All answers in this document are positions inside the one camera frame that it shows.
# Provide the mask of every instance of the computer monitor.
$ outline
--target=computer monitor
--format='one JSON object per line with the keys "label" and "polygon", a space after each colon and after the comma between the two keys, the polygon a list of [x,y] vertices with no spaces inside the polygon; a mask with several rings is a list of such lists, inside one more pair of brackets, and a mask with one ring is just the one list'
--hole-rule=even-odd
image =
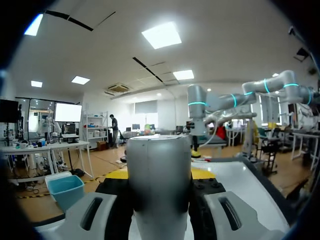
{"label": "computer monitor", "polygon": [[57,103],[54,121],[66,123],[79,123],[81,121],[82,105]]}
{"label": "computer monitor", "polygon": [[65,123],[62,125],[62,134],[75,134],[76,124],[75,123]]}
{"label": "computer monitor", "polygon": [[140,129],[140,124],[132,124],[132,130]]}
{"label": "computer monitor", "polygon": [[16,123],[18,121],[18,102],[0,100],[0,123]]}

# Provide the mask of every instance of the window blind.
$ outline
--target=window blind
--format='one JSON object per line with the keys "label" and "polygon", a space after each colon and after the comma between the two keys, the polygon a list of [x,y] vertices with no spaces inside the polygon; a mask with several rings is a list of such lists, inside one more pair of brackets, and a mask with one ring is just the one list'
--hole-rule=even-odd
{"label": "window blind", "polygon": [[151,114],[157,113],[157,101],[143,101],[135,104],[135,114]]}

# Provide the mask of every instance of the yellow mat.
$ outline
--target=yellow mat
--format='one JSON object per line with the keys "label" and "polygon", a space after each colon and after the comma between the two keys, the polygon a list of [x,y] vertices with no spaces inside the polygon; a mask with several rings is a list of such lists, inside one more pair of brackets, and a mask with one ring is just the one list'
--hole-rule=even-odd
{"label": "yellow mat", "polygon": [[[213,179],[216,177],[212,172],[201,168],[192,167],[191,173],[193,179]],[[108,179],[128,179],[128,171],[126,168],[115,170],[105,176]]]}

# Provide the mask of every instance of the cardboard box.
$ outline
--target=cardboard box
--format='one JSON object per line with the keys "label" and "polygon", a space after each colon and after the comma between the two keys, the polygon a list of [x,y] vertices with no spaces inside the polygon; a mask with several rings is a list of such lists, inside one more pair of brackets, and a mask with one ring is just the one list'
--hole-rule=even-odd
{"label": "cardboard box", "polygon": [[107,149],[107,142],[106,141],[97,141],[96,142],[96,149],[98,151],[103,151]]}

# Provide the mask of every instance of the ceiling light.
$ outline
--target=ceiling light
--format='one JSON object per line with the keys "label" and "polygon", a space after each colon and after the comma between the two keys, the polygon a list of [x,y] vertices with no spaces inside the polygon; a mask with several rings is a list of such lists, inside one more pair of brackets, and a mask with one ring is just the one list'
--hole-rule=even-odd
{"label": "ceiling light", "polygon": [[36,88],[42,88],[42,81],[31,81],[31,86]]}
{"label": "ceiling light", "polygon": [[43,16],[43,14],[39,14],[38,16],[36,16],[36,18],[24,32],[24,35],[37,36],[37,32]]}
{"label": "ceiling light", "polygon": [[175,78],[177,80],[185,80],[185,79],[194,79],[194,73],[192,72],[192,70],[185,70],[185,71],[175,71],[173,73],[173,75],[175,76]]}
{"label": "ceiling light", "polygon": [[82,76],[75,76],[74,79],[71,81],[74,84],[81,84],[85,85],[87,82],[89,82],[90,79],[82,77]]}
{"label": "ceiling light", "polygon": [[173,21],[143,31],[142,35],[154,49],[181,43],[180,36]]}

